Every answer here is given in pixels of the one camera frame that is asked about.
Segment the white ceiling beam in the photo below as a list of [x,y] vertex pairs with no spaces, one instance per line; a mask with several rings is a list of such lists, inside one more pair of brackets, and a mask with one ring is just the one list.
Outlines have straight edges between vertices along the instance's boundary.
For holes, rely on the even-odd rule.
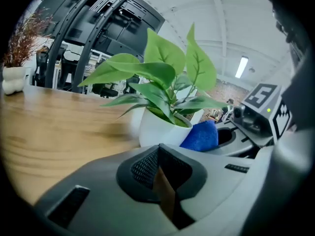
[[221,40],[222,40],[222,56],[226,57],[226,24],[225,24],[225,16],[224,16],[224,10],[221,0],[214,0],[215,2],[215,8],[218,14],[219,18],[219,25],[221,29]]
[[222,75],[224,76],[226,69],[226,57],[222,57]]
[[[222,48],[222,42],[221,41],[196,40],[196,42],[199,46],[211,46],[211,47]],[[227,49],[244,53],[244,55],[250,55],[250,56],[262,59],[262,60],[266,61],[268,64],[271,64],[274,66],[278,66],[280,63],[280,61],[278,61],[277,59],[275,59],[275,58],[273,58],[267,54],[264,54],[260,51],[254,50],[252,48],[249,48],[249,47],[246,47],[243,45],[237,45],[237,44],[232,44],[232,43],[227,42],[226,47],[227,47]]]

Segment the fluorescent light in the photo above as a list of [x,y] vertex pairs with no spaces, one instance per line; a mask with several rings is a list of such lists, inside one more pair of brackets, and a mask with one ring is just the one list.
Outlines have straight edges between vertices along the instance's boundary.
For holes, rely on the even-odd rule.
[[242,76],[242,73],[244,72],[247,62],[248,62],[248,58],[243,56],[241,58],[240,65],[238,66],[237,72],[235,74],[236,78],[240,78]]

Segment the black metal frame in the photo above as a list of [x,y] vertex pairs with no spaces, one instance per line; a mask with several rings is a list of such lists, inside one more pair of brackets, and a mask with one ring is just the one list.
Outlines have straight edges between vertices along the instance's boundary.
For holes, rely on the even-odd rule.
[[53,87],[53,76],[55,71],[55,63],[58,55],[59,48],[61,46],[61,43],[72,24],[75,17],[79,14],[81,9],[85,6],[88,0],[79,0],[77,4],[72,8],[72,10],[69,12],[69,14],[65,17],[63,22],[61,23],[62,26],[55,38],[55,41],[51,47],[50,54],[49,54],[49,61],[47,65],[47,71],[46,71],[46,78],[45,78],[45,87],[46,88],[52,88]]
[[86,62],[89,58],[90,51],[92,49],[92,46],[94,45],[95,41],[97,40],[99,34],[101,33],[102,29],[106,25],[108,19],[110,18],[110,15],[113,13],[114,10],[116,10],[119,6],[121,6],[126,0],[116,0],[110,8],[107,9],[107,11],[104,13],[102,18],[97,22],[97,24],[94,26],[91,34],[88,37],[88,40],[82,50],[80,59],[77,64],[77,68],[75,70],[74,80],[72,82],[72,92],[82,92],[82,88],[79,88],[78,85],[83,81],[84,76],[84,70]]
[[90,10],[99,13],[109,1],[110,0],[97,0],[96,3],[91,6]]

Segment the wooden table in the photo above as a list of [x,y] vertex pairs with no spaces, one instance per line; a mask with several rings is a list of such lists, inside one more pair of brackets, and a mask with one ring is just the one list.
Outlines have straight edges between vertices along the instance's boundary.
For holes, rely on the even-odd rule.
[[129,133],[127,106],[108,100],[26,86],[1,97],[2,159],[17,193],[34,204],[85,163],[139,147]]

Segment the vent slot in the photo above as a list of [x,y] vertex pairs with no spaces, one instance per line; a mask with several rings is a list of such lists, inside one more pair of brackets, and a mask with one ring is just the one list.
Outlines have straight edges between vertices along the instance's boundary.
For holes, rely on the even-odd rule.
[[89,192],[89,189],[76,185],[48,215],[48,219],[63,228],[67,228]]
[[247,171],[250,169],[249,167],[243,167],[235,164],[228,164],[225,166],[225,168],[232,171],[238,171],[241,173],[247,173]]
[[131,12],[131,13],[134,15],[134,12],[133,12],[133,11],[131,11],[131,10],[129,10],[129,9],[127,9],[127,11]]

